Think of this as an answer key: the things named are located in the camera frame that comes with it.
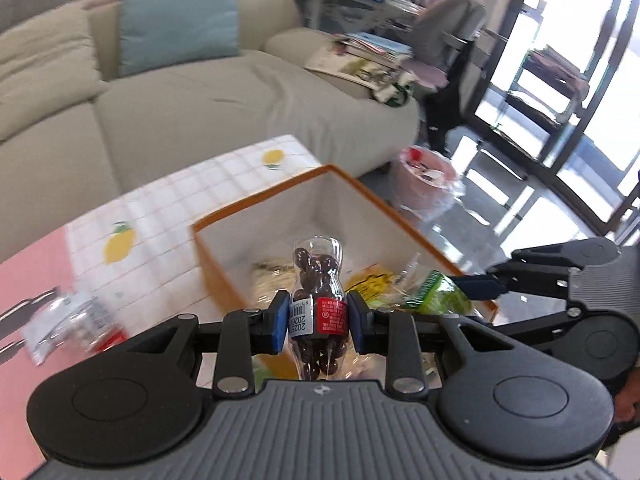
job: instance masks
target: clear plastic bottle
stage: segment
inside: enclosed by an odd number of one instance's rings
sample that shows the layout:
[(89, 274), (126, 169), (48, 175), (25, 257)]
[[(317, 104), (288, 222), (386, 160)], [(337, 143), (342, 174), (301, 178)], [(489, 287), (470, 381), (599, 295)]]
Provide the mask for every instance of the clear plastic bottle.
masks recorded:
[(314, 236), (293, 251), (296, 285), (289, 309), (289, 342), (302, 380), (331, 379), (342, 366), (349, 333), (340, 284), (342, 246)]

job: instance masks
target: snack bag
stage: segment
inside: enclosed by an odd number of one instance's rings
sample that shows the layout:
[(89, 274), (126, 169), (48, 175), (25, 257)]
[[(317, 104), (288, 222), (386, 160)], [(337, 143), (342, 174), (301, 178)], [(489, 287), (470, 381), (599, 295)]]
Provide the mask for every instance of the snack bag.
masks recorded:
[(338, 279), (342, 247), (315, 236), (296, 243), (298, 273), (289, 307), (289, 341), (302, 380), (331, 379), (347, 349), (348, 313)]
[(432, 270), (418, 291), (406, 300), (404, 307), (419, 314), (471, 314), (473, 307), (455, 283), (438, 270)]
[(369, 303), (385, 292), (395, 276), (379, 264), (366, 267), (350, 277), (345, 285), (346, 292), (357, 291)]

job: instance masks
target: green snack package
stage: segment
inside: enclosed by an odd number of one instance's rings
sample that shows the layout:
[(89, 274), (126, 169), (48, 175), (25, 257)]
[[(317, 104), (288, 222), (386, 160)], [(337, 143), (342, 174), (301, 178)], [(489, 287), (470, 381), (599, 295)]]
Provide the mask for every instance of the green snack package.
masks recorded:
[(427, 279), (404, 305), (419, 314), (471, 314), (471, 301), (447, 276), (432, 270)]

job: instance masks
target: pink tablecloth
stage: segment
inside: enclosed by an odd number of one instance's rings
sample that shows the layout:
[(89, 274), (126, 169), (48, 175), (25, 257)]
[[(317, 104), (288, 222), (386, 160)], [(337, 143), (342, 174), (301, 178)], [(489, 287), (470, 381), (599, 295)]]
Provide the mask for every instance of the pink tablecloth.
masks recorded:
[[(56, 286), (68, 289), (74, 273), (66, 246), (65, 229), (39, 240), (0, 265), (0, 326), (12, 306)], [(0, 340), (0, 348), (22, 339), (20, 331)], [(62, 345), (40, 366), (25, 348), (0, 365), (0, 478), (20, 480), (43, 461), (25, 419), (27, 401), (44, 379), (77, 363), (83, 354)]]

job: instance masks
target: pink trash bin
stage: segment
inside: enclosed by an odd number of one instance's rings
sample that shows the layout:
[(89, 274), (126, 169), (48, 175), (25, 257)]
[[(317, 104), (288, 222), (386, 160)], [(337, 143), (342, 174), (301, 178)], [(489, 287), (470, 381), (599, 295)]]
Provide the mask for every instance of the pink trash bin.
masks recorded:
[[(415, 175), (407, 164), (412, 154), (420, 153), (419, 161), (430, 170), (441, 171), (441, 183), (427, 182)], [(392, 203), (409, 221), (431, 221), (449, 210), (457, 196), (464, 194), (464, 185), (449, 159), (427, 148), (412, 146), (399, 155), (394, 169), (394, 196)]]

